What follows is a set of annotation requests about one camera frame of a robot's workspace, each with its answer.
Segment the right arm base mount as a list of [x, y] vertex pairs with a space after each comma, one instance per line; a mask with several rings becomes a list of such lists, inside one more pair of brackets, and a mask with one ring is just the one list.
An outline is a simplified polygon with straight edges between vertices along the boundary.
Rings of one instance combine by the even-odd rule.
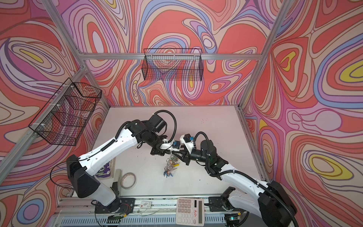
[[234, 191], [234, 187], [228, 187], [220, 196], [209, 197], [208, 203], [204, 204], [211, 212], [229, 212], [224, 215], [226, 227], [241, 227], [249, 216], [248, 211], [235, 208], [229, 201], [230, 194]]

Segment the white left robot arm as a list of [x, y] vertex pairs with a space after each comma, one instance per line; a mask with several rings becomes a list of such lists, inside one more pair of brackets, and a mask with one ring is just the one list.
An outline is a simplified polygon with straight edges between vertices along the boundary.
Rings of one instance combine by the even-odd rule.
[[116, 135], [98, 148], [79, 157], [71, 155], [66, 159], [71, 189], [79, 198], [92, 198], [104, 206], [115, 202], [118, 195], [112, 188], [100, 182], [96, 173], [106, 163], [130, 148], [147, 144], [152, 148], [153, 155], [160, 156], [174, 151], [174, 138], [168, 140], [167, 136], [158, 134], [166, 127], [166, 122], [159, 116], [160, 113], [166, 113], [173, 120], [176, 119], [170, 111], [159, 110], [149, 120], [124, 122]]

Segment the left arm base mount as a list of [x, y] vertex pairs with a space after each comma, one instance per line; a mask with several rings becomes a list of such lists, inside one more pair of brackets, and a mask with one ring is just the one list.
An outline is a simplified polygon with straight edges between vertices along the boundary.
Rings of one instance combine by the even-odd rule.
[[97, 202], [95, 205], [95, 214], [112, 214], [117, 216], [133, 213], [136, 199], [120, 197], [121, 187], [117, 182], [113, 182], [111, 189], [116, 194], [115, 200], [108, 206]]

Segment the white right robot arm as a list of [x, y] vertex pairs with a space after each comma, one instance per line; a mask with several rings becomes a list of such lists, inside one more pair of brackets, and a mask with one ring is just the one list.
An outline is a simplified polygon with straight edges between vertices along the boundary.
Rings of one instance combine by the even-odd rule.
[[196, 147], [197, 136], [183, 135], [178, 141], [170, 140], [161, 148], [175, 155], [185, 164], [191, 161], [203, 163], [207, 174], [229, 183], [233, 190], [225, 196], [223, 208], [230, 210], [238, 208], [262, 218], [268, 227], [297, 227], [297, 209], [282, 186], [255, 179], [237, 170], [217, 153], [213, 142], [206, 133], [200, 148]]

